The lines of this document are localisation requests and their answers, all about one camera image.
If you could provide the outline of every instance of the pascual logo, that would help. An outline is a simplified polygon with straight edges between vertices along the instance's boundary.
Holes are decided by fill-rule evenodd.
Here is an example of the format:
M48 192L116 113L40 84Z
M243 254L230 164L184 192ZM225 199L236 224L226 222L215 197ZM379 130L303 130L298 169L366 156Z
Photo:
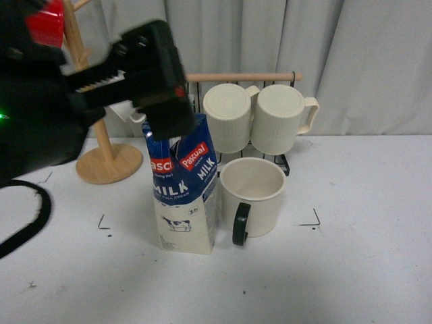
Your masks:
M188 154L187 157L180 160L180 163L188 170L191 171L194 168L194 163L196 160L199 159L199 157L206 155L209 152L209 148L205 144L205 142L202 142L198 144L196 148L192 150Z
M166 159L150 159L151 169L157 173L167 173L174 169L174 164L171 158Z

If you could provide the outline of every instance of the black mug handle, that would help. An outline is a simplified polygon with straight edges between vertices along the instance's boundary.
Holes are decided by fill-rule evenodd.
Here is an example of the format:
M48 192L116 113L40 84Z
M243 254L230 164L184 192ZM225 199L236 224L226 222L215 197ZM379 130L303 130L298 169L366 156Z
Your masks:
M236 216L234 217L234 225L232 228L232 242L235 245L243 246L248 238L246 232L246 223L248 221L250 205L244 202L238 204Z

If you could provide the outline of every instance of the cream mug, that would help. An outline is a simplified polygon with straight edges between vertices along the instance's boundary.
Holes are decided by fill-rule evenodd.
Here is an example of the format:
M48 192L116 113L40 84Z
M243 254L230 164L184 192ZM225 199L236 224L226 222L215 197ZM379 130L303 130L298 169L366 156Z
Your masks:
M305 107L310 107L306 122L300 125ZM288 152L296 135L308 132L319 110L316 98L284 84L268 86L259 93L250 141L260 152L281 155Z
M216 151L235 153L249 143L251 98L258 93L256 86L244 89L229 83L207 91L203 104Z
M256 157L227 163L220 174L222 216L232 242L244 245L247 237L262 236L276 225L286 176L276 164Z

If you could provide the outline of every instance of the white tabletop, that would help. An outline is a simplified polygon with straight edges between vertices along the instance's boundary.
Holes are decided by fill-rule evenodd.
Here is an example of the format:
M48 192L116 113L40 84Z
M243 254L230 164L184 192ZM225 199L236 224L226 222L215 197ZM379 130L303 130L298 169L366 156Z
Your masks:
M144 140L112 142L144 155L121 182L75 163L23 177L54 209L0 260L0 323L432 323L432 136L297 138L275 229L240 248L220 221L211 255L159 249ZM5 188L0 206L4 240L38 198Z

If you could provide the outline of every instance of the upside-down mug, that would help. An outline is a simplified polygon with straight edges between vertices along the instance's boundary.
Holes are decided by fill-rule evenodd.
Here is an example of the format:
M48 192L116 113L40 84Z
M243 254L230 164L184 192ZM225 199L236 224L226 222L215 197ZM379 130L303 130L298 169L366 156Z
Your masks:
M304 124L301 124L305 107L310 107ZM316 98L302 94L284 84L268 86L258 95L250 141L260 152L281 155L288 152L298 134L308 132L319 110Z
M204 96L211 139L220 153L235 153L250 140L252 98L259 93L256 86L247 89L237 84L219 84Z

